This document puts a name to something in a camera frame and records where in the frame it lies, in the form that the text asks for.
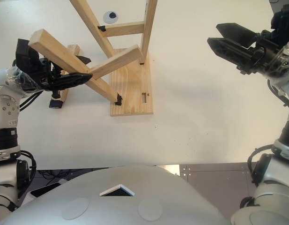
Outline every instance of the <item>black cable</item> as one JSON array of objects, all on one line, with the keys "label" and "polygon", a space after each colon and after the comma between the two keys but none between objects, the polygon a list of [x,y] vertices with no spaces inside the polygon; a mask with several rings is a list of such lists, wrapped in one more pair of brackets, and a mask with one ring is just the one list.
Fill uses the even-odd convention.
[{"label": "black cable", "polygon": [[30,104],[32,104],[36,98],[39,97],[39,95],[42,93],[43,91],[37,92],[35,94],[33,94],[32,96],[30,96],[27,100],[25,100],[22,104],[20,104],[20,111],[23,111],[25,108],[27,108]]},{"label": "black cable", "polygon": [[247,159],[247,166],[248,166],[248,169],[249,171],[252,173],[252,158],[257,155],[258,153],[262,152],[262,151],[265,151],[265,150],[268,150],[268,149],[271,149],[273,146],[273,144],[269,144],[269,145],[265,145],[263,147],[260,147],[258,149],[255,149],[255,151],[248,157]]},{"label": "black cable", "polygon": [[31,171],[30,171],[30,176],[29,176],[29,183],[25,186],[25,189],[21,190],[18,193],[18,198],[20,198],[26,192],[26,190],[28,189],[32,181],[34,180],[34,177],[36,174],[36,168],[37,168],[36,160],[34,159],[33,155],[30,152],[21,150],[21,155],[30,158],[32,161],[32,166],[30,166]]},{"label": "black cable", "polygon": [[23,103],[21,103],[19,105],[19,107],[23,107],[27,102],[29,102],[33,97],[35,97],[37,95],[37,93],[34,93],[33,95],[31,95],[30,97],[28,97]]},{"label": "black cable", "polygon": [[49,182],[47,182],[46,186],[48,186],[55,178],[51,179]]},{"label": "black cable", "polygon": [[289,99],[287,99],[285,96],[279,96],[278,94],[278,90],[271,86],[270,80],[267,80],[267,86],[270,89],[270,91],[279,99],[284,103],[284,106],[289,107]]},{"label": "black cable", "polygon": [[81,169],[76,170],[59,170],[59,172],[56,174],[54,173],[54,170],[39,170],[39,174],[43,176],[46,180],[49,180],[46,185],[49,185],[54,179],[56,178],[64,178],[68,176],[70,173],[77,172]]}]

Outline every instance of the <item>rectangular slot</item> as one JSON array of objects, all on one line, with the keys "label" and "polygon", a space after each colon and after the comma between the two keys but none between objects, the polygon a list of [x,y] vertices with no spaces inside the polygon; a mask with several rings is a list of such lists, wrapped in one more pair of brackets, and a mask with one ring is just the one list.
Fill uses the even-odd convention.
[{"label": "rectangular slot", "polygon": [[142,103],[146,103],[146,92],[142,93]]}]

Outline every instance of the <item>white table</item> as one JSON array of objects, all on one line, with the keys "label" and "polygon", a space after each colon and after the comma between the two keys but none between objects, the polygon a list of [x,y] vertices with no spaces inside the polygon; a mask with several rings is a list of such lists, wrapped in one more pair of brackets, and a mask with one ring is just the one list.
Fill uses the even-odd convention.
[{"label": "white table", "polygon": [[[143,19],[145,0],[89,4],[101,24],[109,10],[126,23]],[[112,118],[109,102],[86,85],[71,89],[62,109],[49,109],[47,92],[20,114],[22,149],[39,169],[246,161],[279,137],[288,109],[262,75],[241,75],[207,38],[220,37],[218,23],[269,30],[272,16],[268,0],[159,0],[149,47],[155,114]],[[0,68],[15,58],[17,38],[41,28],[65,46],[78,44],[90,66],[106,59],[69,1],[19,0],[0,3]],[[140,38],[110,41],[122,48]]]}]

